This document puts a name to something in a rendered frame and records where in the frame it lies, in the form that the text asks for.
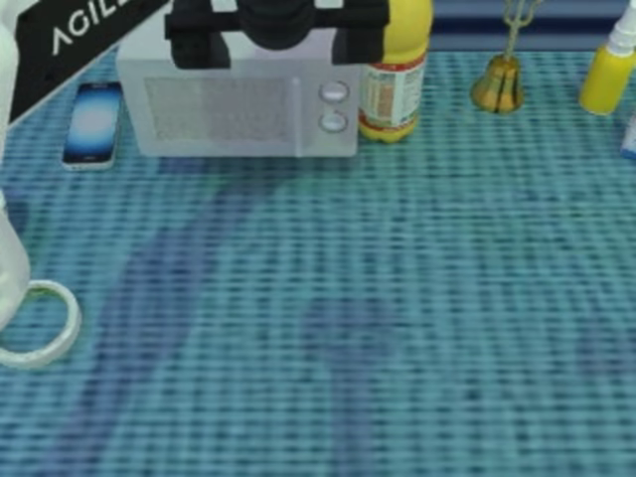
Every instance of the yellow bottle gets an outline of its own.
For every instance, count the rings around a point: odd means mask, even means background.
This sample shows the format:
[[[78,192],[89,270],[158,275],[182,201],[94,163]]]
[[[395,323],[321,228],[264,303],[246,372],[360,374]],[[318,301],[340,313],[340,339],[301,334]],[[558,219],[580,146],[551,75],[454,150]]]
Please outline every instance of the yellow bottle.
[[[596,51],[580,92],[580,105],[594,114],[614,111],[629,83],[636,55],[636,0],[631,0],[606,45]]]
[[[360,130],[372,140],[398,142],[415,130],[419,119],[433,2],[390,4],[383,61],[364,67]]]

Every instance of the golden bell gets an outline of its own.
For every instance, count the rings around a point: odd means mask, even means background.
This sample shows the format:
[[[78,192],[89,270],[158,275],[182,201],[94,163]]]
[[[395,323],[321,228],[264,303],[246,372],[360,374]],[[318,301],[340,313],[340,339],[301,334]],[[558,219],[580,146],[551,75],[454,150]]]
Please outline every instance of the golden bell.
[[[519,60],[494,57],[484,76],[475,82],[471,97],[476,106],[489,112],[503,114],[519,109],[524,104]]]

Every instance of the white toaster oven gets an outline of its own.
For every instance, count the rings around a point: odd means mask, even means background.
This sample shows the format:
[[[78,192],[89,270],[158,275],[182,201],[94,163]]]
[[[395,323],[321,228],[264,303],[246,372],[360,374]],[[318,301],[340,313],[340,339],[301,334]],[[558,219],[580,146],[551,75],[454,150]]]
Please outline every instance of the white toaster oven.
[[[361,67],[334,65],[335,29],[284,51],[223,33],[228,70],[175,67],[159,11],[121,43],[117,70],[146,156],[352,156]]]

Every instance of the teal tabletop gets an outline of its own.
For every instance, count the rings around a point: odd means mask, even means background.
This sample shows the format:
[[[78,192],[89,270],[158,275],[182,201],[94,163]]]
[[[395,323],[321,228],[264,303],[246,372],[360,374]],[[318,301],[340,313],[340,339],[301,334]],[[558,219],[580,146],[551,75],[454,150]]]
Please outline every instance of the teal tabletop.
[[[356,158],[145,158],[126,118],[112,170],[67,172],[77,81],[16,127],[11,219],[84,325],[0,369],[0,475],[636,475],[633,89],[593,116],[590,54],[525,53],[526,105],[490,115],[491,56],[432,54],[416,132]]]

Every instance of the smartphone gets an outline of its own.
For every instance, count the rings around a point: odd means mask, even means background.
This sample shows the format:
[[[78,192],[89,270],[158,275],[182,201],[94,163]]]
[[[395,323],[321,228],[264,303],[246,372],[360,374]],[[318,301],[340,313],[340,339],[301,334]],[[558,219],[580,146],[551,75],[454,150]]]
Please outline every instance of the smartphone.
[[[69,170],[112,167],[119,132],[123,93],[118,82],[79,86],[62,164]]]

